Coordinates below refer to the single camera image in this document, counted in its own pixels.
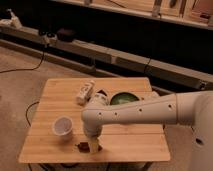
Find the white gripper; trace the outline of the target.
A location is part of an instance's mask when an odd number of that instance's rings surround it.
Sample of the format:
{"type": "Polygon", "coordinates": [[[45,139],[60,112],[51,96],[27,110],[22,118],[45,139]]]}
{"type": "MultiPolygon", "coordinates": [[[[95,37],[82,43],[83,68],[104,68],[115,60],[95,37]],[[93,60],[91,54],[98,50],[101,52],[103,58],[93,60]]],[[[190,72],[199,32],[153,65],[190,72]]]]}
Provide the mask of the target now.
{"type": "Polygon", "coordinates": [[[84,129],[84,133],[88,140],[90,153],[91,154],[97,153],[99,149],[98,137],[101,135],[101,129],[97,130],[84,129]]]}

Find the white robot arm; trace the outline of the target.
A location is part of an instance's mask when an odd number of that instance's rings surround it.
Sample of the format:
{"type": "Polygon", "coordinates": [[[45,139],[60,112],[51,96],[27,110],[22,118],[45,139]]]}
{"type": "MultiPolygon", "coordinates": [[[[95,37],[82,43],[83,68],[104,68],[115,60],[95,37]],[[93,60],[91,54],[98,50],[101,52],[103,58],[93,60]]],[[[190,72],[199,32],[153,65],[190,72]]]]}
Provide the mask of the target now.
{"type": "Polygon", "coordinates": [[[88,138],[99,137],[107,124],[193,126],[189,171],[213,171],[213,91],[174,93],[121,105],[104,105],[94,97],[81,118],[88,138]]]}

